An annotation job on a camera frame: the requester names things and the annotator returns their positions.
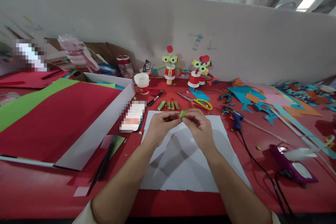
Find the white box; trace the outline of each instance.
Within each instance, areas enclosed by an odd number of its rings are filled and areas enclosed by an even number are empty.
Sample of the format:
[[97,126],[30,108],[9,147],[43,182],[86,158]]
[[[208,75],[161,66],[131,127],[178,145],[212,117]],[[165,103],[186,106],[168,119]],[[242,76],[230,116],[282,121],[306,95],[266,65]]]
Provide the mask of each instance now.
[[110,131],[112,126],[118,120],[130,100],[135,95],[133,81],[131,79],[119,78],[108,75],[99,75],[93,73],[84,73],[78,80],[96,83],[115,83],[124,88],[122,92],[111,102],[103,113],[87,128],[87,130],[78,138],[78,140],[67,150],[66,153],[56,163],[39,162],[28,159],[12,158],[0,156],[0,160],[27,163],[32,165],[59,168],[69,168],[82,170],[95,150],[98,148],[103,138]]

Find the power cord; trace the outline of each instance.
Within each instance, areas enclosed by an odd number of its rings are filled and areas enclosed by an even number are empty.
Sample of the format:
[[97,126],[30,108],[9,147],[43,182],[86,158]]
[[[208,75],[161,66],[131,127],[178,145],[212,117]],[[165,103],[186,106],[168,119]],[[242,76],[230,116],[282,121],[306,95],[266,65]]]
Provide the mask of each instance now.
[[277,187],[278,187],[278,189],[279,189],[279,191],[280,191],[280,194],[281,194],[281,196],[282,196],[282,198],[283,198],[283,200],[284,200],[284,202],[285,202],[285,204],[286,204],[286,206],[287,206],[287,208],[288,208],[288,210],[289,210],[290,215],[293,217],[293,216],[294,216],[294,213],[293,213],[291,207],[289,206],[289,204],[288,204],[288,202],[287,202],[287,200],[286,200],[286,197],[285,197],[284,193],[283,193],[282,190],[281,190],[281,187],[280,187],[280,184],[279,184],[279,176],[283,176],[283,174],[281,174],[280,171],[278,171],[278,172],[276,173],[276,175],[275,175],[275,182],[276,182]]
[[[286,217],[286,216],[287,216],[287,212],[286,212],[286,210],[285,210],[285,208],[284,208],[284,206],[283,206],[282,200],[281,200],[280,195],[279,195],[279,193],[278,193],[278,189],[277,189],[277,187],[276,187],[276,185],[275,185],[273,179],[272,179],[271,176],[268,174],[268,172],[267,172],[267,171],[266,171],[266,170],[265,170],[265,169],[258,163],[258,161],[255,160],[255,158],[252,156],[251,152],[249,151],[249,149],[248,149],[248,147],[247,147],[247,145],[246,145],[246,142],[245,142],[245,139],[244,139],[244,137],[243,137],[242,132],[241,132],[240,130],[238,130],[238,132],[239,132],[239,134],[241,135],[241,138],[242,138],[242,140],[243,140],[243,142],[244,142],[244,145],[245,145],[245,148],[246,148],[246,150],[247,150],[247,152],[248,152],[248,155],[249,155],[249,156],[252,158],[252,160],[253,160],[253,161],[260,167],[260,169],[262,169],[262,170],[264,171],[264,173],[268,176],[268,178],[269,178],[270,181],[272,182],[272,185],[273,185],[275,194],[276,194],[276,196],[277,196],[277,198],[278,198],[278,200],[279,200],[280,207],[281,207],[281,209],[282,209],[282,212],[283,212],[284,216]],[[283,192],[282,192],[282,190],[281,190],[281,188],[280,188],[278,182],[277,182],[277,185],[278,185],[278,188],[279,188],[279,190],[280,190],[280,193],[281,193],[281,195],[282,195],[282,197],[283,197],[283,199],[284,199],[284,201],[285,201],[285,204],[287,205],[287,207],[288,207],[288,209],[289,209],[289,212],[290,212],[291,216],[294,217],[294,214],[293,214],[293,212],[292,212],[292,210],[291,210],[291,208],[290,208],[290,206],[289,206],[289,204],[288,204],[288,202],[287,202],[287,200],[286,200],[286,198],[285,198],[285,196],[284,196],[284,194],[283,194]]]

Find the jar lid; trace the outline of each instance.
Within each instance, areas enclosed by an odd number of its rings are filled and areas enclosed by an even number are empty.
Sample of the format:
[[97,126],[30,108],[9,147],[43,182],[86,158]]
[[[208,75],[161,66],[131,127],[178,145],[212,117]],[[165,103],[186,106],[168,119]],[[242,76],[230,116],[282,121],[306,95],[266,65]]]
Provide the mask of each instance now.
[[127,55],[120,55],[117,57],[117,61],[119,65],[127,65],[129,63],[131,63],[129,56]]

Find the black pen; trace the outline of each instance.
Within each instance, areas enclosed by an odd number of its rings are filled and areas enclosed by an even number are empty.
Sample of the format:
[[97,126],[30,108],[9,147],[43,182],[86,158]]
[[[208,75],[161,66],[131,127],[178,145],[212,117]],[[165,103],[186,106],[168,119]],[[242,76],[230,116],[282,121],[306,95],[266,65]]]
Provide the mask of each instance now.
[[102,162],[102,164],[100,165],[99,167],[99,170],[98,170],[98,174],[97,174],[97,181],[101,181],[103,180],[105,174],[106,174],[106,171],[107,171],[107,167],[109,166],[109,161],[110,161],[110,156],[111,156],[111,153],[113,151],[113,147],[114,147],[114,139],[115,139],[115,134],[113,134],[113,137],[112,137],[112,140],[111,140],[111,143],[110,143],[110,146],[108,147],[108,151],[104,157],[104,160]]
[[151,100],[149,103],[147,103],[147,106],[152,105],[152,104],[155,102],[155,100],[156,100],[157,98],[159,98],[160,95],[162,95],[162,94],[163,94],[163,91],[161,90],[160,93],[159,93],[153,100]]

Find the pliers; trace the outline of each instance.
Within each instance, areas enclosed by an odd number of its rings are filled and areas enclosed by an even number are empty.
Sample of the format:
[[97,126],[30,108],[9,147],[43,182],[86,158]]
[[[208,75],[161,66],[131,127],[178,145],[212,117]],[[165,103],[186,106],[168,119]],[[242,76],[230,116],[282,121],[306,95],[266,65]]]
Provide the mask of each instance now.
[[223,94],[223,95],[219,98],[219,100],[222,100],[224,97],[227,97],[227,101],[226,101],[225,103],[228,103],[228,102],[231,100],[232,92]]

